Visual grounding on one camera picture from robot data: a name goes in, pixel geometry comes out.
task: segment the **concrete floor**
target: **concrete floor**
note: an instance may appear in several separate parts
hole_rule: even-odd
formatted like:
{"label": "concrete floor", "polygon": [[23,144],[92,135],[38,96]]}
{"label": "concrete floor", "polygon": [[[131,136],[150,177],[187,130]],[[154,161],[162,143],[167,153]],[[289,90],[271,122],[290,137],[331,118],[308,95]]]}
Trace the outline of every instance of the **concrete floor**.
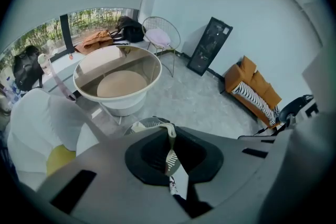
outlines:
{"label": "concrete floor", "polygon": [[[161,61],[172,69],[173,54],[163,55]],[[123,117],[120,125],[105,112],[95,116],[94,123],[110,137],[122,136],[134,122],[151,116],[165,118],[177,126],[234,139],[241,135],[253,135],[264,127],[235,98],[226,92],[219,93],[223,84],[215,76],[205,72],[200,77],[186,67],[187,63],[185,58],[175,58],[173,78],[163,67],[162,75],[147,93],[142,109]],[[90,116],[99,108],[97,103],[84,97],[80,97],[77,104]]]}

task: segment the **beige round cushion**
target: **beige round cushion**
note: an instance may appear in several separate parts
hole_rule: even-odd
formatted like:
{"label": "beige round cushion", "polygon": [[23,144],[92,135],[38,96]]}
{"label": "beige round cushion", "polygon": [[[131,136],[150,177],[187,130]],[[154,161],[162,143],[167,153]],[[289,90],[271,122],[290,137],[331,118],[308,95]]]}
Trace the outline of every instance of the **beige round cushion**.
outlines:
{"label": "beige round cushion", "polygon": [[111,73],[101,80],[97,89],[98,97],[119,97],[140,91],[147,86],[138,73],[122,70]]}

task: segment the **wire chair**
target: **wire chair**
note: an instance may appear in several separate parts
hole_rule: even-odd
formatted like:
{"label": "wire chair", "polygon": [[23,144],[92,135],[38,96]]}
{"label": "wire chair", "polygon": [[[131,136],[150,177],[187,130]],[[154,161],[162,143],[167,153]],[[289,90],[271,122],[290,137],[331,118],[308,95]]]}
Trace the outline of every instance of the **wire chair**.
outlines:
{"label": "wire chair", "polygon": [[[148,31],[149,29],[156,29],[156,28],[160,28],[161,30],[165,31],[168,34],[171,40],[169,47],[162,47],[158,44],[155,44],[148,36],[146,36],[146,31]],[[161,17],[156,17],[156,16],[148,17],[147,19],[145,19],[145,21],[142,24],[142,31],[143,31],[143,34],[145,35],[145,38],[149,41],[147,50],[149,49],[151,44],[156,49],[156,55],[158,55],[157,52],[161,50],[161,54],[159,56],[160,60],[161,60],[161,55],[163,51],[168,50],[174,53],[173,72],[171,72],[170,69],[162,63],[162,65],[168,69],[172,77],[174,77],[175,51],[181,44],[181,37],[180,37],[179,31],[177,31],[176,27],[173,24],[171,24],[169,21],[167,21],[166,19],[161,18]]]}

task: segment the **water bottle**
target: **water bottle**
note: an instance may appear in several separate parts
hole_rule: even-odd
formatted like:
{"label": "water bottle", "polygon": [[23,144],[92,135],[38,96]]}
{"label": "water bottle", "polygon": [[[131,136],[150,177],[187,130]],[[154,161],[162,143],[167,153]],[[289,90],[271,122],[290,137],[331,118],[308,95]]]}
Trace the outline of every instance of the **water bottle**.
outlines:
{"label": "water bottle", "polygon": [[17,87],[15,81],[10,77],[7,78],[9,88],[20,98],[21,90]]}
{"label": "water bottle", "polygon": [[51,73],[49,58],[45,54],[40,54],[37,58],[37,61],[40,64],[44,74],[49,75]]}
{"label": "water bottle", "polygon": [[10,107],[13,106],[17,101],[19,101],[19,96],[17,96],[11,89],[4,87],[4,93],[6,94],[7,99],[12,103]]}

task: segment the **glass tabletop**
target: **glass tabletop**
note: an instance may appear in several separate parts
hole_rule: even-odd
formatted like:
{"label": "glass tabletop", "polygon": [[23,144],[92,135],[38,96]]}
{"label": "glass tabletop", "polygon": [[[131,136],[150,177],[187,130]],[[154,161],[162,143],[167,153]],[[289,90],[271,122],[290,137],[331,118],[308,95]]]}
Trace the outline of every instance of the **glass tabletop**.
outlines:
{"label": "glass tabletop", "polygon": [[91,97],[115,98],[149,86],[159,76],[159,59],[133,46],[109,46],[87,55],[74,75],[76,88]]}

